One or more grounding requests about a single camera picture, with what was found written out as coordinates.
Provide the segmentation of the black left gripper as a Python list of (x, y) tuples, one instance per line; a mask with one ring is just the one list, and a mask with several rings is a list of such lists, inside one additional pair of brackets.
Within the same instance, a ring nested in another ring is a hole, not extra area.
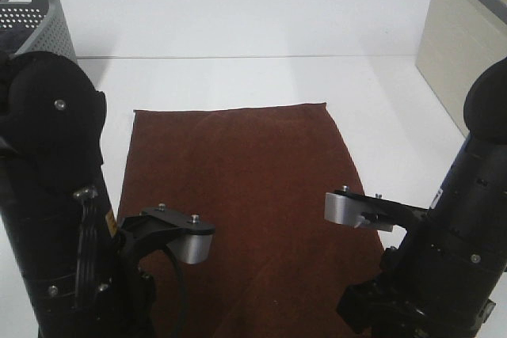
[(155, 337), (151, 319), (156, 299), (154, 278), (139, 267), (158, 250), (149, 235), (119, 230), (101, 240), (100, 277), (94, 304), (96, 337)]

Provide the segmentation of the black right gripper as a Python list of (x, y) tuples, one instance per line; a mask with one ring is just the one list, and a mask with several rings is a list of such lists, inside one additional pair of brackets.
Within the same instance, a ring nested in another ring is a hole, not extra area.
[(394, 285), (392, 270), (398, 250), (384, 251), (381, 272), (373, 279), (345, 288), (337, 314), (356, 333), (372, 337), (415, 337), (419, 318), (414, 300)]

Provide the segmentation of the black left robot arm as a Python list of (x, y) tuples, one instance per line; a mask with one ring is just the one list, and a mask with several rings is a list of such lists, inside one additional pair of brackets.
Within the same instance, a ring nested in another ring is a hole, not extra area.
[(41, 337), (152, 337), (154, 284), (120, 259), (102, 174), (107, 103), (72, 60), (1, 61), (1, 216)]

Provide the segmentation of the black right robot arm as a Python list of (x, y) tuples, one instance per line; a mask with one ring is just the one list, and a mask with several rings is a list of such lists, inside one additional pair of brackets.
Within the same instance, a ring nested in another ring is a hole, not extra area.
[(506, 63), (486, 69), (463, 108), (468, 128), (428, 208), (348, 187), (325, 198), (328, 221), (406, 235), (381, 257), (381, 272), (345, 288), (337, 313), (374, 337), (473, 337), (494, 308), (506, 270)]

